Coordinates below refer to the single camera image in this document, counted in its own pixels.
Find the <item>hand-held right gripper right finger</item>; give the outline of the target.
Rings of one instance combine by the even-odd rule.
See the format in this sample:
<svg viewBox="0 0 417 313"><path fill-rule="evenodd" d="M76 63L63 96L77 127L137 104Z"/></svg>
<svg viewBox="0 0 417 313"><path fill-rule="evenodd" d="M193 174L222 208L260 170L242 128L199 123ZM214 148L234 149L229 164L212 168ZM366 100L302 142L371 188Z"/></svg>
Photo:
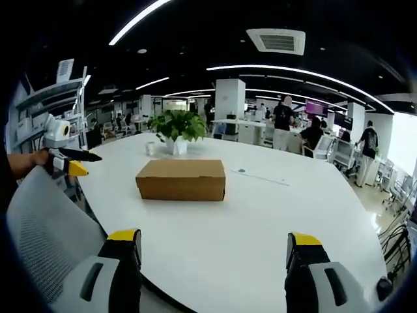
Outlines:
<svg viewBox="0 0 417 313"><path fill-rule="evenodd" d="M370 311L359 282L311 235L288 234L286 273L287 312Z"/></svg>

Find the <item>person's left hand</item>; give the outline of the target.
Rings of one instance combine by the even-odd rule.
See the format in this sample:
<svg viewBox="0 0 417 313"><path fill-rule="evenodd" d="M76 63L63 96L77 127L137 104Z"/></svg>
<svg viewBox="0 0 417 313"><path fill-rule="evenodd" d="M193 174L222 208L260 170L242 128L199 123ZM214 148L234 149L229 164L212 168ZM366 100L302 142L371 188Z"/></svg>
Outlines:
<svg viewBox="0 0 417 313"><path fill-rule="evenodd" d="M49 151L47 149L41 149L31 154L32 162L35 166L44 166L49 158Z"/></svg>

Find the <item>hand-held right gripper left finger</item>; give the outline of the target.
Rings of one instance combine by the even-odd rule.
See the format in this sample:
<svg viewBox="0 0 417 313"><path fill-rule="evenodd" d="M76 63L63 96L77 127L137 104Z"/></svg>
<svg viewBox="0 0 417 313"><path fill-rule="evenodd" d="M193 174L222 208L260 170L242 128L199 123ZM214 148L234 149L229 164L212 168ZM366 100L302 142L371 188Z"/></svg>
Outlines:
<svg viewBox="0 0 417 313"><path fill-rule="evenodd" d="M63 281L53 312L139 312L141 231L116 231Z"/></svg>

